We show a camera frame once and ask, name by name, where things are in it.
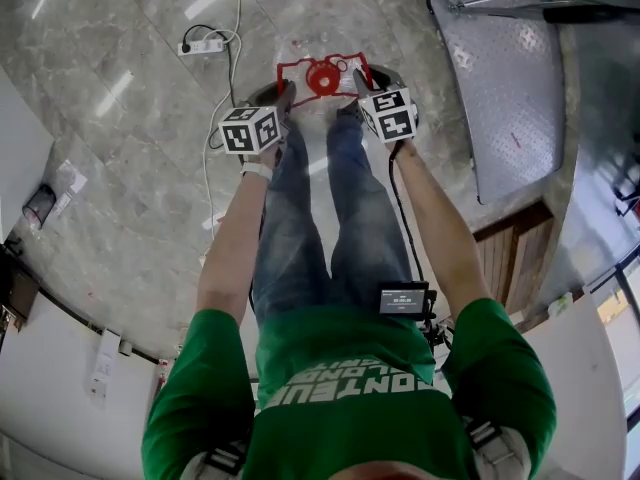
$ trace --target shoe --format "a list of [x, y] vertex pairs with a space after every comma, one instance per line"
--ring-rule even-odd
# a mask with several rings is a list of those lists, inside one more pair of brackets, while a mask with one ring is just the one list
[[336, 111], [336, 117], [339, 118], [341, 116], [355, 117], [358, 123], [360, 124], [364, 122], [364, 116], [362, 115], [362, 111], [360, 110], [360, 105], [358, 104], [358, 98], [355, 98], [346, 107], [339, 108]]

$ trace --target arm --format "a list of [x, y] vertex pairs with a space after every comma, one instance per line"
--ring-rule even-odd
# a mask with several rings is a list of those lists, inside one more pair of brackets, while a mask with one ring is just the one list
[[491, 298], [469, 228], [427, 169], [415, 146], [406, 142], [396, 157], [416, 216], [420, 237], [451, 316], [457, 320], [471, 302]]
[[[272, 170], [275, 151], [272, 148], [260, 157]], [[200, 273], [198, 311], [217, 309], [241, 324], [258, 253], [267, 186], [267, 179], [252, 172], [242, 178]]]

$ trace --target gray tile floor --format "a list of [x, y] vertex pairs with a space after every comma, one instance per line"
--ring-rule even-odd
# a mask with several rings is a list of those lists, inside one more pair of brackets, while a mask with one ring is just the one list
[[[56, 139], [45, 177], [59, 194], [69, 189], [68, 169], [60, 170], [68, 161], [88, 180], [41, 232], [17, 227], [27, 261], [72, 309], [153, 354], [173, 355], [192, 317], [210, 241], [202, 147], [227, 91], [226, 56], [179, 58], [177, 45], [194, 23], [233, 28], [235, 12], [236, 0], [0, 0], [0, 64]], [[279, 59], [363, 51], [405, 77], [422, 118], [420, 151], [472, 228], [540, 196], [562, 222], [577, 149], [571, 133], [557, 174], [499, 203], [477, 203], [466, 126], [424, 0], [242, 0], [240, 33], [239, 98], [272, 81]], [[570, 45], [566, 37], [569, 121], [579, 99]], [[311, 162], [324, 157], [335, 105], [296, 116]], [[371, 137], [367, 146], [386, 180], [385, 150]], [[208, 174], [214, 210], [224, 212], [238, 162], [209, 152]], [[326, 172], [312, 180], [330, 255], [337, 222]]]

